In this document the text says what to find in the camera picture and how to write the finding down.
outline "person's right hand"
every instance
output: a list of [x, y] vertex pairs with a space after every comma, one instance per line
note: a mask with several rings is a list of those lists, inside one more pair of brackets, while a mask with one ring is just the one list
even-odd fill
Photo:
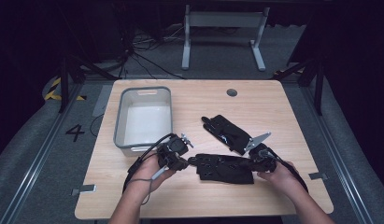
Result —
[[[286, 161], [289, 165], [293, 166], [293, 163]], [[294, 192], [298, 192], [299, 189], [303, 189], [299, 181], [291, 174], [291, 172], [280, 162], [277, 161], [277, 168], [273, 173], [258, 172], [258, 177], [270, 182], [273, 187], [287, 196], [292, 195]]]

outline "person's right arm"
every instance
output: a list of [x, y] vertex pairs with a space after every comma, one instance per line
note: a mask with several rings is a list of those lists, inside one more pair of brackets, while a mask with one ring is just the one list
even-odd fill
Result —
[[334, 223], [281, 163], [277, 162], [277, 168], [273, 173], [258, 173], [258, 176], [269, 181], [275, 189], [284, 193], [293, 202], [302, 223]]

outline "wooden table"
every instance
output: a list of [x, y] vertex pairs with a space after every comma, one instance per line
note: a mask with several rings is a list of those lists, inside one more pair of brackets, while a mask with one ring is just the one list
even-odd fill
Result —
[[[113, 143], [121, 93], [130, 87], [165, 86], [171, 90], [174, 133], [194, 144], [183, 158], [197, 153], [236, 156], [203, 128], [202, 116], [223, 115], [252, 137], [271, 132], [264, 143], [292, 161], [310, 195], [326, 213], [334, 210], [321, 179], [311, 180], [317, 166], [281, 84], [275, 80], [121, 80], [116, 81], [99, 131], [84, 185], [96, 192], [79, 195], [76, 217], [110, 218], [121, 197], [127, 170], [136, 157], [125, 157]], [[237, 91], [236, 97], [227, 90]], [[254, 175], [254, 185], [203, 182], [189, 166], [166, 180], [141, 207], [141, 217], [237, 217], [295, 214], [291, 201]]]

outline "yellow and black hazard tape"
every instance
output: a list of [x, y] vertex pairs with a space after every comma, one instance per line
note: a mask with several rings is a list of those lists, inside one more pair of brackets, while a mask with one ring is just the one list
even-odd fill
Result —
[[[58, 85], [61, 83], [61, 78], [57, 77], [53, 82], [49, 89], [49, 92], [44, 97], [45, 100], [62, 100], [61, 95], [54, 94], [55, 90], [57, 89]], [[78, 96], [76, 100], [87, 100], [87, 96]]]

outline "dark background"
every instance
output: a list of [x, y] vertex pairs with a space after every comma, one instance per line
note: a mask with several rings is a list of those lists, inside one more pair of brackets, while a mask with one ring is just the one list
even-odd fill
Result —
[[[0, 1], [0, 154], [43, 104], [67, 53], [117, 59], [136, 27], [160, 39], [184, 6]], [[290, 62], [319, 57], [337, 102], [384, 184], [384, 6], [272, 7], [267, 25], [308, 24]]]

